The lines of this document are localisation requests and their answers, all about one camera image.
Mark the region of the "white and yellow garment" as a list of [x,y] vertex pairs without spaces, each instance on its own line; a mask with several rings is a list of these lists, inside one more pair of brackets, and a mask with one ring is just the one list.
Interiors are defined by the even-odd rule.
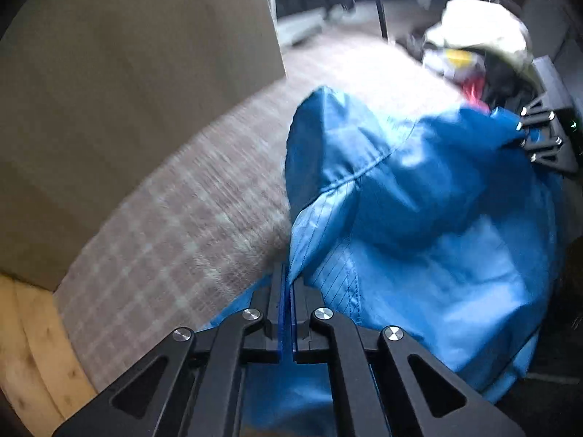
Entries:
[[447,80],[462,84],[468,79],[485,74],[484,58],[471,51],[441,48],[426,50],[422,65]]

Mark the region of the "black garment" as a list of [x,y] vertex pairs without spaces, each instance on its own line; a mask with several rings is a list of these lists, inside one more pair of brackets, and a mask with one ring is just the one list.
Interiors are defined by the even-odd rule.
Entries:
[[520,114],[538,95],[535,85],[519,75],[515,69],[498,55],[486,52],[483,55],[485,83],[481,100],[490,110],[502,107]]

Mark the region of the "cream white garment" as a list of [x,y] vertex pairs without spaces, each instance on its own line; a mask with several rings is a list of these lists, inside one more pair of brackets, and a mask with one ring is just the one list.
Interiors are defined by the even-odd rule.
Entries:
[[452,50],[484,50],[526,75],[533,63],[533,45],[526,25],[498,3],[450,0],[441,20],[424,35],[424,42]]

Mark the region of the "pink red garment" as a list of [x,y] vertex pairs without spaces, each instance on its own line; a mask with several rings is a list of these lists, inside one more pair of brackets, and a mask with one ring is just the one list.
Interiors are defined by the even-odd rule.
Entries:
[[471,107],[473,107],[475,110],[489,114],[490,109],[488,104],[482,100],[485,82],[486,80],[484,75],[473,75],[468,77],[461,84],[461,93]]

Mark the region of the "plaid bed sheet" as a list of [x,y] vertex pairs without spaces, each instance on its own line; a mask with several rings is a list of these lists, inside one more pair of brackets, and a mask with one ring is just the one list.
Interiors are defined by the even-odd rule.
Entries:
[[55,292],[97,390],[175,327],[205,327],[286,252],[283,166],[297,106],[326,85],[415,117],[461,94],[393,43],[332,29],[283,53],[286,76],[197,133],[129,195]]

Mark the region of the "blue striped garment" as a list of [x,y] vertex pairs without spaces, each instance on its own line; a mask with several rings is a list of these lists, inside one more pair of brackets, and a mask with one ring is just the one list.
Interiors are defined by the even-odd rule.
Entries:
[[340,436],[326,365],[293,359],[297,280],[359,327],[403,328],[497,408],[529,368],[561,266],[558,178],[528,160],[518,121],[387,114],[327,87],[301,103],[282,355],[248,365],[239,432]]

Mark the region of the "wooden bed headboard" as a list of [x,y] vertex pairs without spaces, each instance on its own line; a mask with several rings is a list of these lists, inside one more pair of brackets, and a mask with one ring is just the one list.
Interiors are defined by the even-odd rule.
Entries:
[[1,391],[33,436],[50,436],[96,391],[50,292],[1,277]]

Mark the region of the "large cardboard box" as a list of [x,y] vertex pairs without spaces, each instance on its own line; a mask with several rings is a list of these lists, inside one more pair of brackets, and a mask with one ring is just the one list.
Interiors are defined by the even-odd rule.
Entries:
[[268,0],[1,0],[1,270],[56,288],[145,177],[283,74]]

